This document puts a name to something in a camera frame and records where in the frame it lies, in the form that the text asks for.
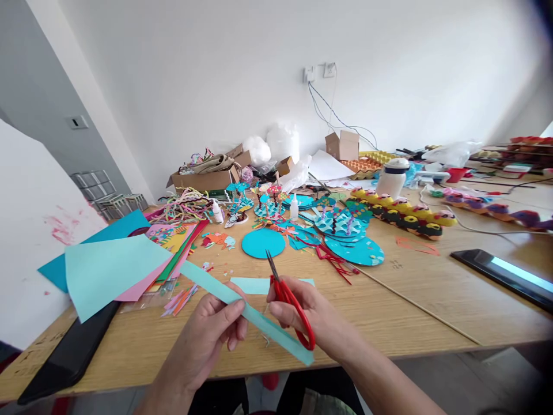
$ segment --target yellow egg carton craft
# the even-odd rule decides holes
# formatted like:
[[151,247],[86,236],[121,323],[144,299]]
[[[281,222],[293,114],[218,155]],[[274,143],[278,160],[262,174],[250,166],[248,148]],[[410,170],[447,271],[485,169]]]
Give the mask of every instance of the yellow egg carton craft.
[[432,212],[424,203],[411,206],[409,200],[400,197],[393,200],[390,195],[377,195],[374,190],[353,189],[346,206],[363,204],[375,217],[415,235],[424,235],[431,240],[439,240],[443,227],[457,223],[455,215],[448,210]]

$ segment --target wooden stick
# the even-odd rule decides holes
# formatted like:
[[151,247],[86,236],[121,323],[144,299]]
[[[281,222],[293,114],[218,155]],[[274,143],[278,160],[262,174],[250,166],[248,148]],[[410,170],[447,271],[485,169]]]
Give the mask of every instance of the wooden stick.
[[457,333],[459,333],[460,335],[462,335],[463,337],[466,337],[468,338],[470,341],[476,343],[477,345],[479,346],[483,346],[482,343],[480,343],[478,340],[476,340],[473,336],[465,333],[464,331],[458,329],[457,327],[455,327],[454,325],[452,325],[451,323],[448,323],[446,320],[442,319],[440,316],[434,314],[433,312],[431,312],[430,310],[427,310],[426,308],[424,308],[422,305],[419,305],[417,304],[416,302],[414,302],[413,300],[405,297],[405,295],[399,293],[398,291],[394,290],[392,287],[390,287],[389,285],[383,283],[382,281],[379,281],[377,280],[376,278],[374,278],[372,275],[370,275],[369,273],[363,271],[361,268],[353,265],[354,268],[356,268],[359,272],[363,273],[364,275],[366,275],[367,277],[369,277],[371,280],[373,280],[374,282],[382,285],[385,289],[393,292],[396,296],[399,296],[401,297],[402,299],[404,299],[405,301],[407,301],[408,303],[414,305],[416,308],[418,308],[419,310],[422,310],[424,311],[425,313],[427,313],[428,315],[430,315],[431,317],[435,318],[436,320],[438,320],[439,322],[445,324],[446,326],[448,326],[450,329],[456,331]]

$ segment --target pink paper sheet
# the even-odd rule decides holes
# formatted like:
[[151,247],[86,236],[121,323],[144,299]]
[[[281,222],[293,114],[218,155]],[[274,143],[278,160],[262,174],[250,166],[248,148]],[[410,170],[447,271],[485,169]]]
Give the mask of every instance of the pink paper sheet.
[[[175,267],[175,270],[169,276],[170,280],[177,278],[179,276],[180,267],[182,264],[184,264],[184,261],[186,261],[186,257],[188,256],[189,252],[190,252],[190,247],[184,250],[182,258],[180,259],[179,263]],[[144,278],[140,282],[137,282],[135,285],[133,285],[131,288],[129,288],[123,294],[117,297],[115,301],[138,301],[138,299],[142,296],[142,294],[144,294],[144,291],[146,291],[146,289],[150,286],[150,284],[154,282],[157,277],[160,276],[160,274],[162,273],[162,271],[165,269],[165,267],[171,261],[172,258],[173,256],[171,256],[163,264],[159,265],[159,267],[156,268],[153,272],[151,272],[146,278]]]

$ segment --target white plastic bag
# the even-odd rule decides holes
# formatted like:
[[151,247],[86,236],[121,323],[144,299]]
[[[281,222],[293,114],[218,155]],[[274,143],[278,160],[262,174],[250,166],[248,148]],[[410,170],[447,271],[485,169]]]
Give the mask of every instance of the white plastic bag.
[[290,193],[296,187],[302,186],[307,182],[309,163],[311,163],[311,156],[303,156],[299,162],[290,168],[290,173],[281,177],[281,186],[284,193]]
[[482,147],[481,142],[458,141],[446,144],[422,155],[422,158],[431,162],[445,164],[447,167],[462,168],[471,154]]
[[278,123],[267,133],[267,144],[275,161],[292,156],[294,163],[300,159],[300,134],[294,124]]
[[271,159],[271,149],[258,135],[246,138],[242,143],[242,148],[244,151],[249,151],[254,167],[264,166]]

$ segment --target hand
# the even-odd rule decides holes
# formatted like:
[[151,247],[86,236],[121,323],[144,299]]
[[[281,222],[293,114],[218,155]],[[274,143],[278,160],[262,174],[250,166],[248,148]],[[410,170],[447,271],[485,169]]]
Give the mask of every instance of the hand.
[[[232,282],[225,285],[245,298]],[[166,360],[178,371],[186,392],[195,393],[206,381],[225,342],[233,351],[246,338],[248,322],[241,316],[244,307],[244,300],[226,305],[212,294],[202,297]]]
[[[313,285],[288,276],[279,276],[279,278],[286,283],[304,309],[305,316],[315,334],[315,342],[332,359],[342,363],[351,354],[353,343],[364,344],[357,329],[339,315],[332,304]],[[296,308],[291,304],[276,301],[273,285],[269,289],[267,302],[269,311],[279,320],[283,328],[292,326],[306,334]]]

